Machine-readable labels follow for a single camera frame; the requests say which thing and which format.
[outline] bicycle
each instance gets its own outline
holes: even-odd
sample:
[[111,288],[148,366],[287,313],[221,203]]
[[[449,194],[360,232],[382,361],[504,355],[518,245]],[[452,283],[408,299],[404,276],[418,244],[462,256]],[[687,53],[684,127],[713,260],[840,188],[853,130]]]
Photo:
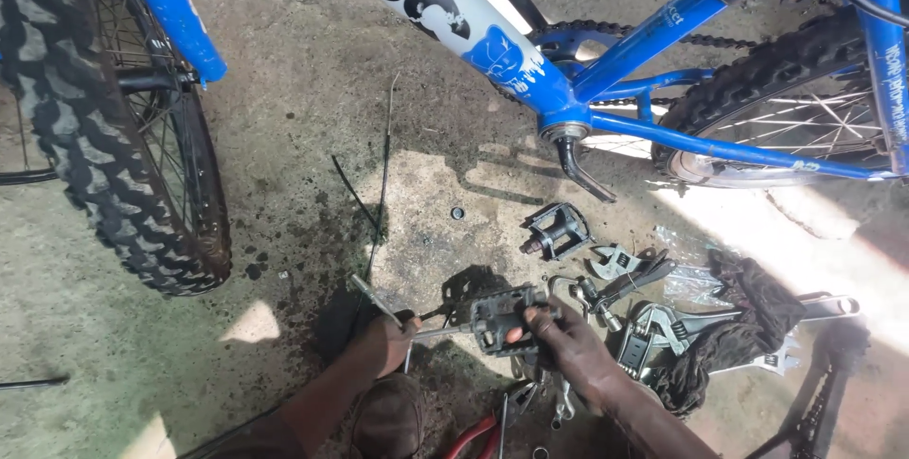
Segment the bicycle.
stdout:
[[[145,24],[140,28],[146,32],[143,39],[134,42],[148,55],[141,66],[125,64],[117,57],[123,51],[110,48],[112,44],[103,55],[101,46],[93,43],[93,25],[78,21],[80,10],[97,12],[99,7],[91,2],[2,1],[4,79],[22,95],[39,146],[60,178],[70,184],[74,201],[87,207],[100,236],[115,246],[124,264],[137,270],[146,284],[170,293],[214,288],[229,270],[229,238],[214,152],[194,88],[218,81],[226,67],[191,1],[129,0],[130,9]],[[760,45],[693,34],[741,0],[670,0],[634,27],[580,20],[550,24],[531,0],[509,0],[533,30],[526,36],[488,0],[383,1],[483,73],[506,98],[532,109],[539,137],[558,150],[564,174],[605,202],[614,201],[615,196],[583,171],[574,156],[579,141],[595,130],[652,141],[656,169],[686,184],[748,188],[833,178],[905,180],[909,175],[905,123],[909,93],[903,45],[909,18],[897,13],[900,0],[847,0],[852,4]],[[33,9],[31,4],[40,6]],[[64,17],[67,31],[56,42],[43,36],[35,40],[29,36],[32,30],[50,34],[45,30],[53,33],[62,28],[50,26],[42,14],[51,5],[51,18]],[[106,23],[101,17],[96,22]],[[587,39],[606,46],[605,53],[592,60],[580,59],[579,46]],[[747,48],[749,54],[715,69],[628,79],[648,59],[680,41]],[[86,77],[94,77],[97,88],[112,90],[116,82],[117,91],[110,94],[125,96],[105,99],[97,88],[66,80],[58,70],[61,66],[84,70]],[[64,76],[68,84],[55,86],[57,76]],[[655,90],[672,86],[689,88],[678,99],[652,98]],[[100,104],[87,106],[88,110],[73,108],[79,111],[74,113],[75,121],[64,123],[58,103],[75,99],[76,90],[85,93],[82,100],[98,99]],[[139,92],[163,94],[165,102],[189,100],[194,107],[179,117],[168,111],[164,120],[142,113],[127,119],[122,105],[133,102],[132,95]],[[605,109],[627,102],[637,105],[636,117]],[[653,116],[655,104],[668,107],[659,120]],[[186,218],[181,221],[176,212],[168,212],[176,206],[169,186],[161,181],[165,178],[147,176],[155,167],[152,149],[135,138],[142,127],[168,119],[174,124],[175,137],[178,128],[181,138],[188,131],[199,137],[191,144],[176,141],[181,159],[199,168],[188,171],[199,177],[183,177],[184,187],[198,189],[190,191],[198,195],[193,203],[200,210],[193,223],[209,225],[201,232],[193,228],[192,238],[189,227],[174,225],[185,224]],[[92,143],[106,131],[110,133],[107,143]],[[187,145],[198,147],[202,155],[187,156]],[[146,176],[147,183],[117,179],[124,167],[129,175]],[[95,178],[99,172],[106,176]],[[142,205],[134,201],[124,206],[120,199],[140,193]],[[171,230],[162,232],[167,223]],[[150,250],[143,244],[143,237],[149,236],[173,243]],[[187,249],[201,243],[215,243],[217,248]],[[153,261],[173,260],[168,255],[182,262],[182,270],[174,275],[162,274],[153,265]]]

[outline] red-handled pliers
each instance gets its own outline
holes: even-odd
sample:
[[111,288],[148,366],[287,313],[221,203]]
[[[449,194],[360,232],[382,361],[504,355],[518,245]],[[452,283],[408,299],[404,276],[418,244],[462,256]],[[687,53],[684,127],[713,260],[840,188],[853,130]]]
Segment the red-handled pliers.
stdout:
[[457,437],[457,440],[452,445],[451,450],[445,455],[445,459],[456,459],[457,455],[461,453],[475,437],[486,431],[492,430],[492,432],[489,433],[489,437],[486,438],[486,445],[483,446],[483,452],[476,456],[476,459],[491,459],[503,428],[511,427],[515,423],[515,420],[517,420],[518,415],[522,414],[524,410],[527,409],[530,399],[536,394],[537,386],[539,385],[533,381],[518,385],[517,388],[508,395],[506,420],[504,422],[499,422],[499,416],[496,413],[493,413],[475,423],[466,431],[461,432],[461,435]]

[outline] concrete floor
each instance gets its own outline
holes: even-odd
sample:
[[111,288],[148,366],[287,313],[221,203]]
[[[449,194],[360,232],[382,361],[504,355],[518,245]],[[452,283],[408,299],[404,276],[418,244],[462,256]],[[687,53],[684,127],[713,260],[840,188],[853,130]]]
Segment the concrete floor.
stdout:
[[[553,20],[623,23],[664,1],[536,0]],[[553,264],[518,253],[526,239],[519,225],[543,203],[572,201],[601,243],[659,245],[657,224],[712,236],[795,292],[860,298],[873,347],[850,382],[830,457],[909,455],[901,375],[909,369],[909,321],[901,314],[909,299],[906,188],[837,182],[778,194],[804,207],[795,210],[808,216],[803,221],[820,206],[847,232],[861,225],[849,238],[821,240],[761,191],[694,188],[680,198],[660,185],[649,160],[594,150],[583,165],[619,195],[605,206],[559,176],[526,109],[502,100],[375,0],[195,3],[230,67],[204,99],[233,221],[233,277],[205,296],[164,299],[96,243],[59,182],[0,190],[0,379],[73,377],[62,388],[0,395],[0,455],[172,458],[320,372],[343,341],[332,331],[350,318],[345,280],[362,270],[370,243],[368,222],[330,155],[367,204],[377,204],[389,86],[398,73],[388,241],[374,273],[393,307],[434,310],[443,283],[460,272],[491,272],[512,285],[580,274],[582,254]],[[795,28],[801,12],[749,2],[704,33],[761,39]],[[642,71],[733,57],[678,46]],[[466,209],[463,221],[448,217],[454,206]],[[289,277],[280,279],[284,270]],[[648,295],[659,297],[659,289]],[[765,441],[801,384],[821,327],[800,326],[802,366],[785,378],[747,370],[716,376],[689,425],[725,457]],[[428,400],[422,457],[442,451],[512,381],[509,361],[483,357],[467,337],[417,348],[413,369]],[[555,458],[608,456],[590,437],[596,420],[579,414],[553,433],[552,410],[551,398],[535,402],[508,434],[508,456],[526,456],[538,444]],[[346,446],[342,429],[321,455],[338,457]]]

